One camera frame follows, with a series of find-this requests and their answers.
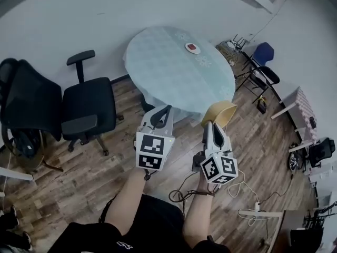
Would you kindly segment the black mesh office chair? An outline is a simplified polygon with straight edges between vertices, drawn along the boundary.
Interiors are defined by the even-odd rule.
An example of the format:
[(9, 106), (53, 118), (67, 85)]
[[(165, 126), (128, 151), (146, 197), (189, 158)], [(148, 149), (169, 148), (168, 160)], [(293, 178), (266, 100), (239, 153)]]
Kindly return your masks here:
[[(0, 63), (0, 124), (4, 145), (16, 157), (40, 156), (45, 167), (61, 171), (45, 160), (46, 137), (61, 139), (61, 87), (39, 74), (26, 60), (7, 58)], [(37, 129), (41, 146), (32, 159), (14, 152), (12, 129)]]

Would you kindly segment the black folding chair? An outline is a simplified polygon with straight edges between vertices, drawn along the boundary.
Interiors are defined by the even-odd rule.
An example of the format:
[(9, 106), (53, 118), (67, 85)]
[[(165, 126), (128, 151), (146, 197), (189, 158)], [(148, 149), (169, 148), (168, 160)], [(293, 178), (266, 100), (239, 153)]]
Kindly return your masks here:
[[(279, 84), (280, 82), (278, 75), (267, 66), (259, 66), (254, 69), (251, 68), (250, 70), (235, 76), (235, 80), (237, 81), (241, 77), (243, 78), (243, 81), (237, 86), (235, 92), (244, 86), (253, 95), (256, 96), (252, 103), (255, 103), (257, 100), (259, 100), (268, 89), (274, 91), (273, 85)], [(245, 82), (247, 81), (254, 84), (255, 86), (253, 88), (249, 88), (245, 85)]]

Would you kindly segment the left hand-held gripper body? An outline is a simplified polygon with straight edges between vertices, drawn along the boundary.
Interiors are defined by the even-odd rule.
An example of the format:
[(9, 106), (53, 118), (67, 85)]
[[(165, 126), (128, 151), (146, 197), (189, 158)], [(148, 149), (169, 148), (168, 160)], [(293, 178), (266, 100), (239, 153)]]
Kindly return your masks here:
[(161, 171), (173, 147), (175, 137), (168, 130), (153, 129), (144, 126), (136, 133), (136, 167), (148, 171)]

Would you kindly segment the white metal bar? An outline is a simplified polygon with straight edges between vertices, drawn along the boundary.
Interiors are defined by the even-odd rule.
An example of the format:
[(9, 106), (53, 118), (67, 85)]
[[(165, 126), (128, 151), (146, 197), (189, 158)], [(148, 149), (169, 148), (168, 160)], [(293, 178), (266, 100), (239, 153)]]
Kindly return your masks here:
[(283, 212), (263, 212), (263, 211), (251, 211), (246, 209), (239, 210), (240, 215), (245, 216), (254, 216), (254, 217), (276, 217), (281, 218), (283, 216)]

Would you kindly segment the black high-back office chair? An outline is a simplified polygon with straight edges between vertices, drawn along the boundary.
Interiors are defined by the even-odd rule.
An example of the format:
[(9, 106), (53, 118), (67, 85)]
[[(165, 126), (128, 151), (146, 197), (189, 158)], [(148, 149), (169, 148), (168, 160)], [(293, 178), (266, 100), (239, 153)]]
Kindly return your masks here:
[(321, 165), (323, 159), (328, 159), (332, 157), (335, 152), (335, 142), (333, 139), (325, 138), (323, 141), (319, 141), (309, 147), (308, 151), (308, 161), (312, 168)]

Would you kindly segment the black shoe white sole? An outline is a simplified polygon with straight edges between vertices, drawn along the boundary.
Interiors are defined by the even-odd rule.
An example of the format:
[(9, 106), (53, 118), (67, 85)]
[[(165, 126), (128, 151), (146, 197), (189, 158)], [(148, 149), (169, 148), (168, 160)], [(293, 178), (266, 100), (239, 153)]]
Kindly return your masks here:
[(19, 219), (17, 217), (17, 211), (14, 205), (11, 205), (10, 208), (11, 222), (14, 227), (19, 226)]
[(27, 232), (23, 232), (23, 239), (24, 239), (24, 249), (27, 251), (32, 251), (33, 246), (31, 242), (31, 238)]

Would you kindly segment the white router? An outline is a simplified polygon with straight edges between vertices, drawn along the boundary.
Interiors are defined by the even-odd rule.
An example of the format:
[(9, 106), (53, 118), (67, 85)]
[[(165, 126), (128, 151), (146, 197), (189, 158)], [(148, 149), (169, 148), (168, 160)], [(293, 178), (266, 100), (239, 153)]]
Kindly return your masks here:
[(244, 47), (246, 43), (247, 40), (244, 37), (239, 38), (238, 34), (236, 34), (232, 39), (226, 42), (229, 48), (239, 51)]

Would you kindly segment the person's black shirt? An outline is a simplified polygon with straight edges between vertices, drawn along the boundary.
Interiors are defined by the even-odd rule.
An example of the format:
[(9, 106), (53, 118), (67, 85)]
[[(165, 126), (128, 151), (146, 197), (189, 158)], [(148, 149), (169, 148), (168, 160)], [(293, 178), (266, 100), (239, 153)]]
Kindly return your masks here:
[(210, 240), (191, 248), (183, 237), (183, 223), (178, 207), (144, 194), (127, 234), (106, 222), (72, 222), (48, 253), (231, 253)]

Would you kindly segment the round black disc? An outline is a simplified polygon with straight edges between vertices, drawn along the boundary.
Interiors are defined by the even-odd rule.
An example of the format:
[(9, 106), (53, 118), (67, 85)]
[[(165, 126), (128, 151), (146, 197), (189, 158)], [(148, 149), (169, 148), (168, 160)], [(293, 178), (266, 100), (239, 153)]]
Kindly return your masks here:
[(288, 168), (290, 169), (291, 172), (294, 172), (299, 168), (299, 159), (300, 157), (296, 152), (289, 153)]

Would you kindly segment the white round dish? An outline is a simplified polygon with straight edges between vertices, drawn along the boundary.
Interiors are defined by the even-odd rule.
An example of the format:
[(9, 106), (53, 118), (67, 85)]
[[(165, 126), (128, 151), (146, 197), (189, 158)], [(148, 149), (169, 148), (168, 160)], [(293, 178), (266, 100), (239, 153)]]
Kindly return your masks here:
[(187, 47), (188, 44), (193, 44), (193, 43), (186, 43), (186, 44), (185, 44), (185, 48), (186, 48), (186, 50), (187, 50), (188, 52), (190, 52), (190, 53), (192, 53), (192, 54), (196, 54), (196, 55), (198, 55), (198, 54), (201, 53), (201, 49), (200, 49), (197, 45), (194, 44), (194, 45), (196, 46), (196, 49), (195, 49), (195, 50), (190, 50), (190, 49)]

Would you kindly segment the white desk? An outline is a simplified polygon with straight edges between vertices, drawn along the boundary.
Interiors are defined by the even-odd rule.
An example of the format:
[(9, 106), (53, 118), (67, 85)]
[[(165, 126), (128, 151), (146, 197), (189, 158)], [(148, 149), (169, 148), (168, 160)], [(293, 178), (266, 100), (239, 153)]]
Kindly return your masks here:
[(303, 119), (295, 103), (295, 97), (296, 97), (296, 89), (292, 93), (290, 93), (287, 97), (283, 98), (280, 101), (280, 104), (283, 104), (285, 108), (283, 108), (281, 111), (271, 116), (271, 119), (273, 120), (278, 116), (281, 116), (283, 113), (288, 113), (290, 115), (291, 120), (294, 123), (295, 133), (298, 133), (300, 135), (300, 140), (302, 142), (298, 146), (290, 148), (289, 153), (304, 149), (318, 142), (317, 140), (317, 142), (314, 143), (310, 139), (310, 137), (306, 134)]

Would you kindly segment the yellow black toolbox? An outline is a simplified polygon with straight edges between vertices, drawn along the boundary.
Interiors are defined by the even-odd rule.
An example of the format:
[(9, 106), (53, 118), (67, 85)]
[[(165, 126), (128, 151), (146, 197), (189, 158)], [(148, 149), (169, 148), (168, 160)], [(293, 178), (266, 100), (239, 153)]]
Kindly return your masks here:
[(265, 114), (267, 110), (266, 98), (260, 96), (257, 100), (256, 108), (262, 113)]

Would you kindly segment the black padded office chair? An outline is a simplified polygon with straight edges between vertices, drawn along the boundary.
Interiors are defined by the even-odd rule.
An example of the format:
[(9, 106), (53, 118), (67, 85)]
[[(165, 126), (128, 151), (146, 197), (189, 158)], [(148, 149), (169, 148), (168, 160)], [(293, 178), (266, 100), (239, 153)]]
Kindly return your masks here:
[(114, 93), (107, 77), (84, 80), (83, 61), (95, 57), (94, 50), (80, 52), (68, 58), (66, 65), (75, 65), (79, 84), (68, 87), (62, 98), (61, 128), (63, 139), (69, 141), (68, 151), (74, 150), (76, 141), (81, 145), (96, 140), (105, 156), (108, 148), (101, 135), (113, 131), (116, 121), (124, 116), (116, 113)]

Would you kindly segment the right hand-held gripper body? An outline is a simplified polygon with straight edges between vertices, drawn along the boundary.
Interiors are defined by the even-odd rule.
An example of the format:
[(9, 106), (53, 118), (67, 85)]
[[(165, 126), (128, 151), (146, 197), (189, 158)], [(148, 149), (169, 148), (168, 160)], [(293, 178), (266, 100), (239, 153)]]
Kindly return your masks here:
[(237, 159), (232, 151), (205, 150), (205, 160), (200, 163), (206, 182), (225, 185), (239, 176)]

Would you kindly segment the blue chair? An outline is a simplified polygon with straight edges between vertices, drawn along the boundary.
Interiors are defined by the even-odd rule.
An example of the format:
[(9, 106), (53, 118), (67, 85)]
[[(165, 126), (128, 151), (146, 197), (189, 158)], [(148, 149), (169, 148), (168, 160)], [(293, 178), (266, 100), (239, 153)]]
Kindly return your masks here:
[(274, 59), (274, 48), (267, 42), (259, 44), (251, 57), (259, 66), (266, 66), (267, 62)]

